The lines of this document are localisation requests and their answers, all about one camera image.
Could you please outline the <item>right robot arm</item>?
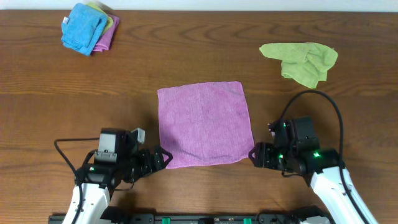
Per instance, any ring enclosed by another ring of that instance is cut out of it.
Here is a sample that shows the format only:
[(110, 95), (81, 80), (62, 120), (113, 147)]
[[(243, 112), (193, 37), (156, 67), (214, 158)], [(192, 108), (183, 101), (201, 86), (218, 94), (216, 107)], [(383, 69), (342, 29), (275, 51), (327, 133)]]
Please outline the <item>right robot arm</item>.
[(273, 143), (259, 142), (248, 158), (256, 167), (298, 175), (328, 209), (335, 223), (376, 223), (336, 149), (320, 147), (311, 118), (269, 124)]

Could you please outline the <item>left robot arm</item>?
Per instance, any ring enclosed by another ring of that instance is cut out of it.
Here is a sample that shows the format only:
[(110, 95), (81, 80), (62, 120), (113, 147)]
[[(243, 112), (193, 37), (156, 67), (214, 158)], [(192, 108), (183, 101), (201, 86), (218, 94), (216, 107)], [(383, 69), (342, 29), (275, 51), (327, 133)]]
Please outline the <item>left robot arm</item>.
[(54, 141), (58, 153), (70, 166), (75, 187), (63, 223), (133, 223), (134, 218), (109, 205), (118, 185), (134, 185), (139, 179), (163, 170), (173, 155), (160, 146), (141, 149), (145, 131), (103, 128), (96, 138), (98, 148), (90, 151), (76, 169)]

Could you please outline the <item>purple microfiber cloth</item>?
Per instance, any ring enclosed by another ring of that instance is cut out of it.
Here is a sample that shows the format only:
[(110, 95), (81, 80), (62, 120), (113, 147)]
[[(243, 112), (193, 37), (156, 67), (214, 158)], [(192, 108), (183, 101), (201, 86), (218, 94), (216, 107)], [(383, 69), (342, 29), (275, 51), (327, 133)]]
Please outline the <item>purple microfiber cloth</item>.
[(159, 89), (160, 145), (173, 155), (168, 169), (232, 164), (254, 147), (240, 82)]

